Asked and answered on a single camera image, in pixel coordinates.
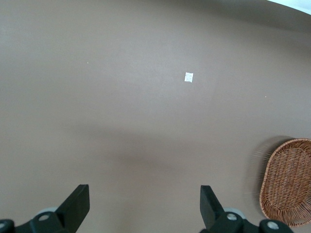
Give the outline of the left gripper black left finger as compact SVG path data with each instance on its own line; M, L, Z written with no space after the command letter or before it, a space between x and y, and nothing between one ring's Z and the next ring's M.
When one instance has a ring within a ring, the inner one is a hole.
M54 211L17 227L18 233L75 233L90 210L89 185L80 184Z

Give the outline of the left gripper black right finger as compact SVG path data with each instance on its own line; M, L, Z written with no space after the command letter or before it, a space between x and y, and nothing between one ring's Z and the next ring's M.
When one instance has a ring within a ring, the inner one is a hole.
M200 188L200 213L205 225L202 233L259 233L259 227L240 214L226 212L211 186L202 185Z

